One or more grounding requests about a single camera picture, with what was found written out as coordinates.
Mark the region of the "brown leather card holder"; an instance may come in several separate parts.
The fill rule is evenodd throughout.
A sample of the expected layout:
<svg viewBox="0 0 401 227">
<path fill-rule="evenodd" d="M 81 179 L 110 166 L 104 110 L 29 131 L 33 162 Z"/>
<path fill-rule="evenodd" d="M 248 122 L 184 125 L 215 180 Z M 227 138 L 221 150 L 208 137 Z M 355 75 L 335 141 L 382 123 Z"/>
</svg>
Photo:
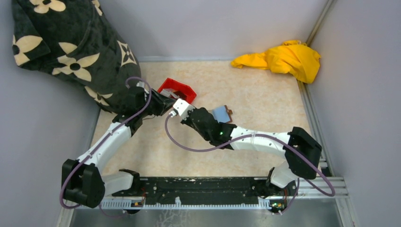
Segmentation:
<svg viewBox="0 0 401 227">
<path fill-rule="evenodd" d="M 221 123 L 231 123 L 233 114 L 232 110 L 227 105 L 219 106 L 211 111 L 214 119 Z"/>
</svg>

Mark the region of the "red plastic bin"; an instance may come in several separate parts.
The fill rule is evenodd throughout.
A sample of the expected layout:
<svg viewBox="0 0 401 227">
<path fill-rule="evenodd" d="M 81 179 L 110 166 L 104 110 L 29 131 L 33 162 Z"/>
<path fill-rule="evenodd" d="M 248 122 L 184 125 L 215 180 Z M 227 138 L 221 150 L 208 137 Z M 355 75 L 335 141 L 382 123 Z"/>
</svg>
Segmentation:
<svg viewBox="0 0 401 227">
<path fill-rule="evenodd" d="M 163 95 L 163 89 L 172 89 L 175 93 L 187 103 L 192 104 L 195 100 L 197 94 L 196 92 L 188 85 L 178 82 L 172 78 L 167 78 L 163 84 L 157 90 L 160 94 Z"/>
</svg>

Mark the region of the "grey cards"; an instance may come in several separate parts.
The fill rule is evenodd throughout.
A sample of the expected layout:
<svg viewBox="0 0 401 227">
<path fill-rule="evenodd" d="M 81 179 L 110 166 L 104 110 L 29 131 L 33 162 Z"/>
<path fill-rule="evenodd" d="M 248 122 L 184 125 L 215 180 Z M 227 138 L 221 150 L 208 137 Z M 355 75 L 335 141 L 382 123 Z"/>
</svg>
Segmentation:
<svg viewBox="0 0 401 227">
<path fill-rule="evenodd" d="M 163 95 L 166 95 L 167 97 L 174 98 L 174 99 L 179 99 L 180 97 L 175 93 L 174 90 L 172 89 L 163 89 Z"/>
</svg>

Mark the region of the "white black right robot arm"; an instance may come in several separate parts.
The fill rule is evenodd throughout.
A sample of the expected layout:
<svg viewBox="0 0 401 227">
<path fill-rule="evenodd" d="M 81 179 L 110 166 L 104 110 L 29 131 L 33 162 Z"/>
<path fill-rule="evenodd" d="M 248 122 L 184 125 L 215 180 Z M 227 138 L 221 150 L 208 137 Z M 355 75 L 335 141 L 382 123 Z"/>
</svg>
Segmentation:
<svg viewBox="0 0 401 227">
<path fill-rule="evenodd" d="M 290 132 L 250 130 L 218 122 L 205 108 L 196 108 L 182 99 L 174 103 L 170 113 L 197 131 L 213 146 L 212 150 L 254 150 L 283 158 L 284 162 L 271 170 L 266 182 L 272 195 L 280 194 L 297 178 L 313 180 L 318 175 L 322 147 L 303 128 L 293 127 Z"/>
</svg>

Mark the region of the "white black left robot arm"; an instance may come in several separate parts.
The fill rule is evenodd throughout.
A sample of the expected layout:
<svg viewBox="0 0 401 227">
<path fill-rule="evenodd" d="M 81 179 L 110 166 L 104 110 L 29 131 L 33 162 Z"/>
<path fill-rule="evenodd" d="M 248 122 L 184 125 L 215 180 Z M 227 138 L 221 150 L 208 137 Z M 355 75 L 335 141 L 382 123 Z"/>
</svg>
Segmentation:
<svg viewBox="0 0 401 227">
<path fill-rule="evenodd" d="M 116 101 L 117 116 L 101 139 L 83 155 L 75 160 L 68 159 L 62 165 L 59 202 L 64 208 L 95 208 L 105 196 L 124 191 L 135 196 L 142 189 L 139 173 L 135 171 L 121 169 L 111 175 L 102 175 L 102 171 L 136 133 L 143 118 L 164 115 L 176 100 L 151 88 L 131 86 L 118 95 Z"/>
</svg>

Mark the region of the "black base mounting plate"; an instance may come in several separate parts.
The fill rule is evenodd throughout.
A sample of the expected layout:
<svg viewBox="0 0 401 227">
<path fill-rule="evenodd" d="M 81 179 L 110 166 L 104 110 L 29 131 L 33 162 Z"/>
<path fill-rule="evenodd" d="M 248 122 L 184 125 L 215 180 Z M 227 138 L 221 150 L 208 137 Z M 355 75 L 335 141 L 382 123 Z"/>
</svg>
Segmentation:
<svg viewBox="0 0 401 227">
<path fill-rule="evenodd" d="M 292 196 L 295 189 L 294 181 L 284 189 L 272 189 L 266 177 L 140 177 L 133 188 L 113 196 L 144 196 L 150 205 L 173 204 L 177 197 L 184 205 L 234 205 L 256 204 L 270 196 Z"/>
</svg>

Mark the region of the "yellow crumpled cloth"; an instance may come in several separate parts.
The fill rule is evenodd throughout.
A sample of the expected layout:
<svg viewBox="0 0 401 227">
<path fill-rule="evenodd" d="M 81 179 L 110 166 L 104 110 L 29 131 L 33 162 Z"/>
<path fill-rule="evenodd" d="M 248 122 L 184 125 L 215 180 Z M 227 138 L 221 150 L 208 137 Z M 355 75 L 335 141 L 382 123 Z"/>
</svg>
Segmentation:
<svg viewBox="0 0 401 227">
<path fill-rule="evenodd" d="M 284 41 L 264 52 L 244 54 L 233 59 L 234 68 L 270 70 L 277 74 L 291 74 L 297 80 L 312 84 L 320 69 L 320 54 L 300 40 Z"/>
</svg>

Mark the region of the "black floral plush blanket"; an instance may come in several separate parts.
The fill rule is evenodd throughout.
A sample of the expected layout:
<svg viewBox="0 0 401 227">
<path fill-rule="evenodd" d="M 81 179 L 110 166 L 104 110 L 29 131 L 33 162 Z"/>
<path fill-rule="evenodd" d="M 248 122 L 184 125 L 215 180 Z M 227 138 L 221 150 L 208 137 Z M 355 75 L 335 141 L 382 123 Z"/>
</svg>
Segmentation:
<svg viewBox="0 0 401 227">
<path fill-rule="evenodd" d="M 97 0 L 13 0 L 16 65 L 83 90 L 105 111 L 135 114 L 138 60 Z"/>
</svg>

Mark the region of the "aluminium frame rail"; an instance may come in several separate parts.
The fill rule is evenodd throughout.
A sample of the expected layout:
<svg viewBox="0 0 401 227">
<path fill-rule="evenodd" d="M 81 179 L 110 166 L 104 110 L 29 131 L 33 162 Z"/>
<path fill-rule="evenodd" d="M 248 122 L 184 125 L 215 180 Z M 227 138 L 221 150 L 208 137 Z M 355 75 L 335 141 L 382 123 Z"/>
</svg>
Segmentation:
<svg viewBox="0 0 401 227">
<path fill-rule="evenodd" d="M 94 208 L 105 197 L 139 197 L 145 203 L 172 204 L 180 198 L 183 204 L 256 204 L 258 199 L 281 200 L 285 196 L 320 198 L 345 195 L 344 182 L 336 177 L 294 180 L 279 188 L 266 177 L 140 177 L 128 174 L 124 184 L 111 185 L 101 177 L 85 183 L 77 178 L 67 184 L 64 199 Z"/>
</svg>

